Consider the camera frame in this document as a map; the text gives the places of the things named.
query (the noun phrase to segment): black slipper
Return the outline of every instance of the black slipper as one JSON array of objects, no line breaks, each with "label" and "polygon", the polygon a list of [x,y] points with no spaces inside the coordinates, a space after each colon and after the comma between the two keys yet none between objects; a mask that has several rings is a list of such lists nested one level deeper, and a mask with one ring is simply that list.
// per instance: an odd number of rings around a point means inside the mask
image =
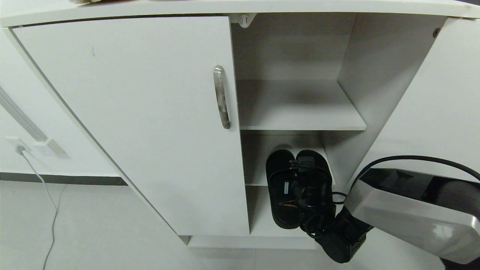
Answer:
[{"label": "black slipper", "polygon": [[290,151],[277,150],[265,165],[273,220],[283,229],[295,229],[300,225],[300,209],[291,188],[295,175],[290,170],[290,161],[294,159]]},{"label": "black slipper", "polygon": [[[307,196],[310,197],[310,200],[298,201],[298,205],[318,205],[318,207],[312,209],[311,214],[322,212],[321,219],[323,221],[318,221],[319,224],[323,224],[325,220],[333,220],[335,218],[335,206],[332,198],[332,175],[328,168],[328,163],[321,154],[312,151],[312,150],[302,150],[298,153],[296,160],[299,163],[305,163],[310,166],[315,166],[315,170],[304,170],[303,172],[298,172],[298,184],[306,187],[312,187],[313,189],[320,189],[321,194],[316,196]],[[305,219],[300,223],[300,227],[305,231],[304,226]]]}]

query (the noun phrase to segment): wall outlet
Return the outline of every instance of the wall outlet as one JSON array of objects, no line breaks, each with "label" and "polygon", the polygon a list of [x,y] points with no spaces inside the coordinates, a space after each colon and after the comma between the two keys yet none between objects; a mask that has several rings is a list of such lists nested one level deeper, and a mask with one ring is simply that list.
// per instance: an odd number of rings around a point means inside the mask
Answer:
[{"label": "wall outlet", "polygon": [[30,147],[28,147],[28,145],[26,143],[24,143],[21,139],[17,138],[17,137],[5,137],[5,139],[15,148],[17,149],[17,145],[21,145],[23,147],[25,147],[25,151],[27,152],[31,152],[32,150],[30,149]]},{"label": "wall outlet", "polygon": [[63,157],[67,153],[53,139],[47,139],[44,142],[36,142],[32,144],[42,155],[48,157]]}]

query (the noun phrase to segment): shoe label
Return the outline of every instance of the shoe label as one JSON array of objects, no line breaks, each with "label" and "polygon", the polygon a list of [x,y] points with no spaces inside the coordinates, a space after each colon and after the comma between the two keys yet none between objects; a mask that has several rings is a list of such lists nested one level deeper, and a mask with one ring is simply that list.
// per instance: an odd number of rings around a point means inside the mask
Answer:
[{"label": "shoe label", "polygon": [[285,181],[285,184],[283,185],[283,194],[288,194],[288,185],[289,182]]}]

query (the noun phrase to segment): cable plug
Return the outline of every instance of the cable plug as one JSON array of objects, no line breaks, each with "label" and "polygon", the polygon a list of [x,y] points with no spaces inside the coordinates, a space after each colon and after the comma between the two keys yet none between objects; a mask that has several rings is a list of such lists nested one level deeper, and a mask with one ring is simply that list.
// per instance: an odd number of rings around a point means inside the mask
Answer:
[{"label": "cable plug", "polygon": [[25,147],[23,145],[17,145],[15,147],[15,152],[17,152],[17,154],[19,154],[20,156],[23,156],[24,155],[24,152],[23,151],[26,151]]}]

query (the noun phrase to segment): screw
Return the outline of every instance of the screw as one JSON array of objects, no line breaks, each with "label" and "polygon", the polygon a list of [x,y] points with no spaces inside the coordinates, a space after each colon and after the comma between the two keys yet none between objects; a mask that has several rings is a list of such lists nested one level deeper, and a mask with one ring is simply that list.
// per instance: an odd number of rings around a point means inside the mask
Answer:
[{"label": "screw", "polygon": [[433,31],[433,37],[437,37],[438,33],[440,33],[440,28],[437,28]]}]

